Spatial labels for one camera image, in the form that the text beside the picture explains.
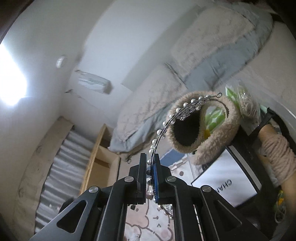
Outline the hand in beige sleeve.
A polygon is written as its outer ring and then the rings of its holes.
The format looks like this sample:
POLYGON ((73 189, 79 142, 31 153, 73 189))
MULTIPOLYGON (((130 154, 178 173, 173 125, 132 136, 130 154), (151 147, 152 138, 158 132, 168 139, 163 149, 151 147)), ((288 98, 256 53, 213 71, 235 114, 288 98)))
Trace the hand in beige sleeve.
POLYGON ((265 125, 258 137, 279 184, 283 184, 295 173, 295 153, 288 140, 271 124, 265 125))

